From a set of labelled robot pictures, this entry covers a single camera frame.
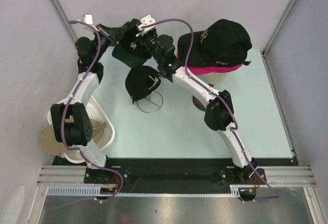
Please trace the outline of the magenta mesh cap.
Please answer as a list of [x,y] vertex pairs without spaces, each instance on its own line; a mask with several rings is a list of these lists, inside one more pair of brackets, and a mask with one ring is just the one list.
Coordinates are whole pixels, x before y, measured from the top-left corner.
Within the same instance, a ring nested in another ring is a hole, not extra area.
[[246,58],[248,56],[247,53],[244,55],[239,55],[243,56],[243,60],[240,60],[238,64],[234,63],[231,67],[228,67],[226,65],[224,66],[203,66],[200,67],[197,64],[201,64],[204,62],[204,59],[202,58],[201,54],[198,51],[191,51],[190,56],[188,58],[188,68],[189,71],[192,72],[195,75],[204,75],[204,74],[209,74],[209,73],[229,73],[232,71],[235,71],[239,69],[243,65],[247,65],[244,62],[246,62]]

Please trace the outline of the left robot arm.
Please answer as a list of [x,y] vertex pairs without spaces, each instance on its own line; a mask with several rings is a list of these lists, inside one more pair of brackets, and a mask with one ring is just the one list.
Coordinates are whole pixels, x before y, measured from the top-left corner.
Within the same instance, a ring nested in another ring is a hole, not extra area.
[[104,67],[99,62],[108,47],[119,44],[127,27],[110,28],[102,24],[83,24],[93,31],[94,38],[80,37],[75,41],[78,55],[78,77],[66,98],[50,108],[55,139],[68,151],[79,154],[95,176],[103,183],[113,178],[113,170],[106,166],[107,157],[93,139],[93,128],[86,106],[99,86]]

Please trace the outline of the beige cap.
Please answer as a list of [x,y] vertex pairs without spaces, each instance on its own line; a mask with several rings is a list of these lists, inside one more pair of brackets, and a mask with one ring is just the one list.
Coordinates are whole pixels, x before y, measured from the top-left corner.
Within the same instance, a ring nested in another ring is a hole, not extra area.
[[[91,119],[91,124],[93,128],[93,140],[98,144],[105,133],[106,123]],[[55,139],[52,124],[48,125],[41,133],[40,143],[43,150],[52,156],[57,156],[67,151],[64,144]]]

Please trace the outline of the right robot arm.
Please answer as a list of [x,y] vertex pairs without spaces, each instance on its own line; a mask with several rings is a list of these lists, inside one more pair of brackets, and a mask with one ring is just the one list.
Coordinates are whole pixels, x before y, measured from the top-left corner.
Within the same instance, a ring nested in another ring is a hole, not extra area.
[[157,62],[160,75],[185,88],[206,108],[204,122],[224,141],[232,156],[237,179],[248,184],[254,179],[258,164],[237,132],[230,93],[226,90],[218,91],[192,74],[176,57],[170,36],[157,35],[156,29],[151,26],[142,26],[138,30],[137,39]]

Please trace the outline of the green brim black cap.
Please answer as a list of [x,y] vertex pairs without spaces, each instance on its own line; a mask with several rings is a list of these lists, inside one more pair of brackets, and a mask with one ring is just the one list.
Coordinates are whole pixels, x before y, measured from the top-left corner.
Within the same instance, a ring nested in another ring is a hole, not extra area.
[[146,47],[140,43],[136,35],[139,33],[137,26],[140,21],[136,18],[123,25],[125,32],[114,47],[112,56],[127,65],[130,68],[142,66],[152,55],[147,51]]

